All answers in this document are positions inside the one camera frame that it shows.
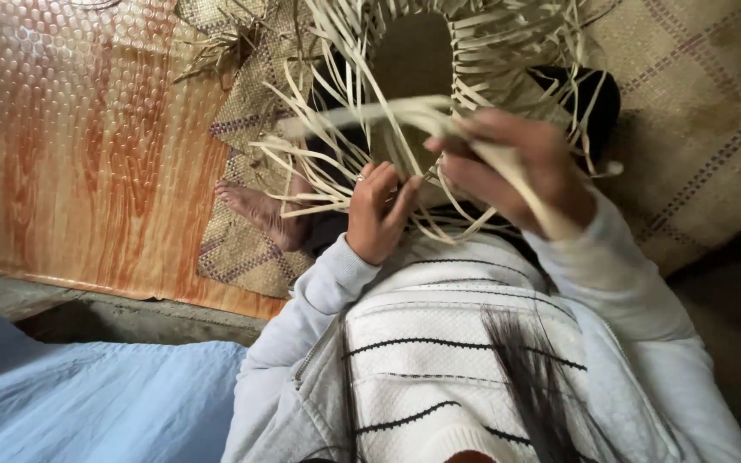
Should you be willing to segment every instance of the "left hand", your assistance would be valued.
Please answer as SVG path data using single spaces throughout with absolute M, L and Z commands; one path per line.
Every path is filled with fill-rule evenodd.
M 380 265 L 396 248 L 416 204 L 421 176 L 414 175 L 399 189 L 393 207 L 388 199 L 399 182 L 394 165 L 369 163 L 362 168 L 347 217 L 347 245 L 370 265 Z

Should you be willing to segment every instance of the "blue fabric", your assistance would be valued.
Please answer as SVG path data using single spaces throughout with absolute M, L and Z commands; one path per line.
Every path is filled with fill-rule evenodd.
M 216 463 L 245 352 L 45 344 L 0 318 L 0 461 Z

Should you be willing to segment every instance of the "dark hair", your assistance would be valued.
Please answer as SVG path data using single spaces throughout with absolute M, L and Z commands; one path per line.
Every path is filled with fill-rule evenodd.
M 346 452 L 352 463 L 362 461 L 355 432 L 357 410 L 353 391 L 353 370 L 347 355 L 347 329 L 345 316 L 348 310 L 339 315 L 339 354 L 343 362 L 343 400 L 345 401 L 346 447 L 328 447 L 322 450 Z M 482 323 L 488 333 L 494 356 L 502 371 L 505 387 L 514 401 L 517 415 L 528 433 L 530 446 L 536 452 L 540 463 L 571 463 L 594 460 L 582 455 L 571 437 L 567 425 L 565 397 L 575 397 L 573 387 L 565 375 L 561 364 L 553 359 L 557 354 L 544 330 L 542 323 L 538 329 L 528 329 L 520 323 L 520 317 L 508 310 L 485 308 Z M 598 448 L 605 448 L 611 461 L 627 461 L 612 445 L 590 412 L 577 400 L 582 418 L 590 425 L 591 433 Z M 312 458 L 302 463 L 333 463 L 332 460 Z

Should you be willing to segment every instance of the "black pants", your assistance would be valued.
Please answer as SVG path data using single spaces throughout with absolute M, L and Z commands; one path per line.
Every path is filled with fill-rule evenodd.
M 338 53 L 334 53 L 334 59 L 337 61 L 336 69 L 345 69 L 344 58 Z M 538 84 L 544 89 L 552 84 L 551 79 L 555 79 L 561 84 L 567 79 L 567 69 L 557 68 L 552 66 L 542 66 L 535 68 L 538 72 L 543 74 L 546 78 L 540 77 L 533 72 L 530 72 L 530 76 L 536 80 Z M 317 69 L 320 75 L 330 76 L 328 69 L 322 67 Z M 582 69 L 577 77 L 585 75 L 590 72 L 590 69 Z M 587 79 L 584 79 L 579 84 L 579 92 L 581 95 L 592 95 L 599 85 L 599 79 L 601 79 L 601 73 L 595 72 Z M 308 99 L 308 106 L 315 108 L 317 111 L 333 110 L 341 107 L 342 105 L 336 101 L 318 81 L 314 81 L 314 89 L 317 90 L 321 98 L 314 98 L 314 92 Z M 576 111 L 577 118 L 581 119 L 582 114 L 587 109 L 589 100 L 581 98 L 578 105 L 574 105 L 574 97 L 570 97 L 565 101 L 561 102 L 562 106 L 571 114 Z M 610 138 L 611 129 L 617 121 L 620 109 L 620 97 L 619 89 L 613 77 L 607 75 L 602 88 L 599 90 L 596 103 L 594 104 L 593 110 L 590 113 L 588 120 L 588 137 L 590 139 L 591 146 L 591 161 L 596 163 L 600 157 L 602 150 L 608 144 Z M 359 128 L 350 128 L 342 131 L 345 138 L 351 143 L 359 147 L 360 149 L 367 151 L 367 142 L 365 140 L 365 134 Z M 317 153 L 323 153 L 336 159 L 336 153 L 334 149 L 322 141 L 321 138 L 314 137 L 306 140 L 308 149 Z M 348 153 L 346 147 L 343 147 L 343 151 Z M 326 162 L 318 161 L 319 167 L 327 172 L 333 178 L 336 183 L 341 184 L 347 188 L 352 188 L 351 182 L 339 172 L 338 169 Z M 469 202 L 463 202 L 460 204 L 462 209 L 471 216 L 478 216 L 481 212 Z M 431 210 L 433 213 L 441 215 L 457 215 L 456 209 L 452 205 L 437 207 Z M 507 221 L 502 216 L 494 216 L 488 223 L 493 225 L 505 225 Z M 347 214 L 337 211 L 327 211 L 323 213 L 315 213 L 312 215 L 311 220 L 310 237 L 303 245 L 302 249 L 314 257 L 322 255 L 325 249 L 329 248 L 335 243 L 336 238 L 342 233 L 347 231 Z M 516 247 L 523 256 L 535 260 L 533 252 L 528 247 L 527 243 L 522 240 L 516 239 L 511 235 L 499 233 L 498 231 L 491 231 L 507 241 L 509 241 L 514 247 Z

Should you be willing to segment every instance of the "person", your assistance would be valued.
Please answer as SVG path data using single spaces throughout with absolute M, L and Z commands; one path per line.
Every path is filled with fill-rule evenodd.
M 539 267 L 494 234 L 432 241 L 406 232 L 421 179 L 365 165 L 346 230 L 312 248 L 295 297 L 248 351 L 222 461 L 741 461 L 692 321 L 618 210 L 583 183 L 563 134 L 496 110 L 464 127 L 515 147 L 535 194 L 581 235 L 549 240 L 499 174 L 430 138 L 454 187 L 518 226 Z M 261 210 L 283 246 L 337 229 L 315 216 L 281 226 L 274 205 L 242 191 L 217 193 Z M 603 280 L 617 270 L 591 265 L 590 243 L 641 278 Z M 588 266 L 617 286 L 586 285 Z

